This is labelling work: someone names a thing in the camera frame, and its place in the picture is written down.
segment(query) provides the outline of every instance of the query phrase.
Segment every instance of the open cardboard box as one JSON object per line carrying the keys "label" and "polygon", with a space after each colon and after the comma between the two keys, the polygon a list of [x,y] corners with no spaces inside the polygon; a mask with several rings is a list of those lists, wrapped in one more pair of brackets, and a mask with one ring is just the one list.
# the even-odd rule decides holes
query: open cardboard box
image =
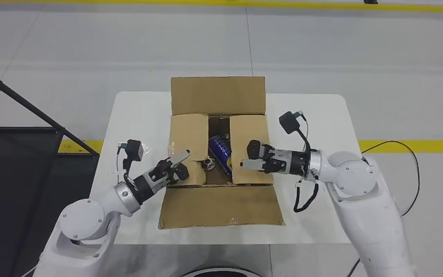
{"label": "open cardboard box", "polygon": [[[283,225],[272,175],[240,166],[251,139],[269,143],[264,77],[172,78],[171,96],[169,154],[190,150],[190,176],[166,189],[159,228]],[[232,182],[200,164],[217,134],[230,134]]]}

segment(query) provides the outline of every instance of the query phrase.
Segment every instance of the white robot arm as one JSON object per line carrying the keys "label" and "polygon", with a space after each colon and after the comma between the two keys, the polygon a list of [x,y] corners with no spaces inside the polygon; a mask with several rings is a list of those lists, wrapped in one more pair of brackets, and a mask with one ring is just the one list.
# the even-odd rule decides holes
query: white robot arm
{"label": "white robot arm", "polygon": [[[399,210],[375,160],[349,152],[337,152],[326,158],[322,151],[310,148],[296,116],[287,112],[280,117],[280,124],[288,134],[297,131],[302,136],[305,152],[277,150],[251,141],[247,149],[249,159],[241,165],[250,170],[298,175],[315,181],[316,190],[318,181],[323,182],[368,276],[416,276]],[[307,205],[296,205],[294,211],[306,209],[315,194],[316,191]]]}
{"label": "white robot arm", "polygon": [[[159,161],[156,167],[133,180],[128,173],[131,162],[141,160],[141,142],[129,140],[121,147],[127,153],[123,161],[125,181],[110,186],[109,192],[100,199],[82,199],[61,212],[34,277],[98,276],[116,239],[120,215],[131,217],[160,189],[189,177],[182,164],[190,156],[186,150]],[[99,248],[82,243],[99,238],[104,238]]]}

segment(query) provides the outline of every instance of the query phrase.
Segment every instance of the blue can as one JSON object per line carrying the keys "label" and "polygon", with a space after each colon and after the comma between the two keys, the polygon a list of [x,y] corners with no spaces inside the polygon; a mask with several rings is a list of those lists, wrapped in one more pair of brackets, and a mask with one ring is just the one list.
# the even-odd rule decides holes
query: blue can
{"label": "blue can", "polygon": [[232,151],[230,150],[228,140],[220,135],[213,136],[209,139],[209,150],[229,179],[232,179],[233,164],[230,159]]}

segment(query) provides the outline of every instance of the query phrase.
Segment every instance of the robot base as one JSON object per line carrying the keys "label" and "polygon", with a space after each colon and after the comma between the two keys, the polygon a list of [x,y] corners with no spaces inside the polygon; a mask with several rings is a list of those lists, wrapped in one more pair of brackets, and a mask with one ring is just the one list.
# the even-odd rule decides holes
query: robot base
{"label": "robot base", "polygon": [[232,267],[212,267],[199,269],[182,277],[261,277],[245,269],[236,269]]}

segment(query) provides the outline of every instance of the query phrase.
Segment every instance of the yellow floor line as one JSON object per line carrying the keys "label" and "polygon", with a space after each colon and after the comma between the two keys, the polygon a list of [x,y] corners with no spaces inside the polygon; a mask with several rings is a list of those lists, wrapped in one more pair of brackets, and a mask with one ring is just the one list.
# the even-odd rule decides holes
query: yellow floor line
{"label": "yellow floor line", "polygon": [[270,0],[0,0],[8,3],[89,3],[89,4],[161,4],[187,6],[246,6],[258,8],[304,8],[334,10],[389,10],[403,12],[443,12],[443,6],[383,4],[370,5],[362,3],[332,3],[309,1],[270,1]]}
{"label": "yellow floor line", "polygon": [[[84,141],[87,145],[91,146],[97,152],[101,152],[103,141]],[[364,151],[382,140],[362,140],[359,141],[361,151]],[[425,140],[402,140],[416,153],[443,153],[443,141],[425,141]],[[87,153],[86,150],[81,148],[77,143],[73,141],[62,141],[59,153]],[[408,149],[398,143],[387,143],[380,147],[377,147],[370,151],[371,153],[409,153]]]}

